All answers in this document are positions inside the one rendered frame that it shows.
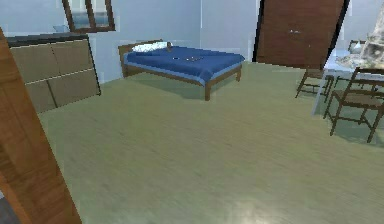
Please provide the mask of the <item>wooden bed with blue cover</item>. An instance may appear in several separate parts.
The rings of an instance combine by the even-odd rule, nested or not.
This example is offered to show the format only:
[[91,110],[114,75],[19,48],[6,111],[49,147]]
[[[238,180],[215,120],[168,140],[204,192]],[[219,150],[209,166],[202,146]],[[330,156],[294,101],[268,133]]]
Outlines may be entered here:
[[217,83],[236,75],[241,79],[242,63],[245,58],[241,54],[212,51],[206,49],[174,46],[171,52],[167,48],[149,52],[134,52],[133,47],[163,41],[150,40],[134,44],[120,45],[120,56],[123,77],[143,72],[202,86],[204,98],[210,100],[211,89]]

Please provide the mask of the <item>white pillow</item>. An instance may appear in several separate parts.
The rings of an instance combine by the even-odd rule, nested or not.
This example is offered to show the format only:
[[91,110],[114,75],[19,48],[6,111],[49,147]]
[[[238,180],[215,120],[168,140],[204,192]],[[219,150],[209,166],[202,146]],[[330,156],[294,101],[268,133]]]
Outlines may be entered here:
[[160,42],[155,42],[155,43],[151,43],[151,44],[137,45],[137,46],[133,47],[132,50],[134,52],[141,52],[141,53],[143,53],[143,52],[149,52],[149,51],[163,49],[163,48],[167,48],[167,47],[168,47],[168,43],[167,42],[160,41]]

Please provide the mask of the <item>brown wooden chair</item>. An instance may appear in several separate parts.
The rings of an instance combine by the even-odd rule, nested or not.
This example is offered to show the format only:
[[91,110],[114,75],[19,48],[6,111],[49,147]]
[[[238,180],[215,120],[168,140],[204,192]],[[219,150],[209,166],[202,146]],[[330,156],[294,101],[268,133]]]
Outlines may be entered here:
[[321,94],[325,97],[325,101],[327,101],[334,82],[334,77],[327,75],[325,77],[325,84],[321,87],[320,81],[322,77],[322,70],[307,69],[297,87],[295,97],[298,97],[301,92],[316,94],[318,90],[322,90]]
[[[384,92],[377,91],[377,86],[384,87],[384,69],[357,67],[344,90],[332,91],[323,116],[329,117],[332,123],[330,135],[334,134],[337,122],[345,120],[358,125],[365,123],[370,130],[367,142],[372,141],[379,121],[384,116]],[[363,112],[359,119],[342,117],[340,113],[344,107],[359,108]]]

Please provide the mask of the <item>dark brown wooden wardrobe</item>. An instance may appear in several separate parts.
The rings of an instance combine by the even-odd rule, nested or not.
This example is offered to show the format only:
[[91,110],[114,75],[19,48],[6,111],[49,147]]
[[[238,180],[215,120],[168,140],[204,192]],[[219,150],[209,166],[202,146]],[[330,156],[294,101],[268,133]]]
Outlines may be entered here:
[[350,0],[260,0],[253,62],[322,69]]

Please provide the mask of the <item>brown framed window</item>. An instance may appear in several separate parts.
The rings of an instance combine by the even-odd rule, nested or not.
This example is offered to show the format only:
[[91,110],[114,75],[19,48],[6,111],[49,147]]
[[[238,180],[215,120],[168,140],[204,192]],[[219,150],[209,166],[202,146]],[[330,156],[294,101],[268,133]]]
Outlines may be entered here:
[[115,30],[112,0],[61,0],[68,27],[75,33]]

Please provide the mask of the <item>brown chest of drawers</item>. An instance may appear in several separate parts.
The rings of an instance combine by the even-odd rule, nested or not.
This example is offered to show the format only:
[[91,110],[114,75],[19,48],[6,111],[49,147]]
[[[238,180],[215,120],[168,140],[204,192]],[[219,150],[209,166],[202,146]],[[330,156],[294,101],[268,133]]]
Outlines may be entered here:
[[86,34],[15,36],[7,41],[37,113],[101,95]]

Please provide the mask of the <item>pale blue table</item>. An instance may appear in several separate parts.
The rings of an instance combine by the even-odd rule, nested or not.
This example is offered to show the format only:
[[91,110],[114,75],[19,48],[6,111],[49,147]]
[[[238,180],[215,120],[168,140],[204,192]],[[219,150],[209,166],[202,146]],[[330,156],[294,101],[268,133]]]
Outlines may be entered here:
[[[338,57],[344,57],[348,54],[347,50],[340,50],[340,49],[334,49],[330,56],[328,57],[323,70],[322,70],[322,77],[321,81],[319,83],[319,89],[316,94],[315,102],[312,107],[311,114],[314,115],[317,109],[317,106],[319,104],[319,100],[321,97],[322,93],[322,88],[324,84],[326,83],[326,77],[327,76],[332,76],[334,78],[336,77],[341,77],[344,79],[349,79],[353,72],[355,71],[354,68],[348,68],[348,67],[343,67],[340,66],[336,63],[336,59]],[[379,73],[374,73],[374,72],[359,72],[358,75],[356,76],[357,79],[368,79],[368,80],[376,80],[376,81],[381,81],[384,82],[384,75],[381,75]]]

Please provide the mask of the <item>brown wooden room door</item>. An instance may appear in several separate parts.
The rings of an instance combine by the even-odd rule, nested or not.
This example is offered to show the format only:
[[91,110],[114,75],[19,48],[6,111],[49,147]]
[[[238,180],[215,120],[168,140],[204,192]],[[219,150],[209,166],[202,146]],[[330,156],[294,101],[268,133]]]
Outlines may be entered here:
[[1,28],[0,191],[21,224],[83,224]]

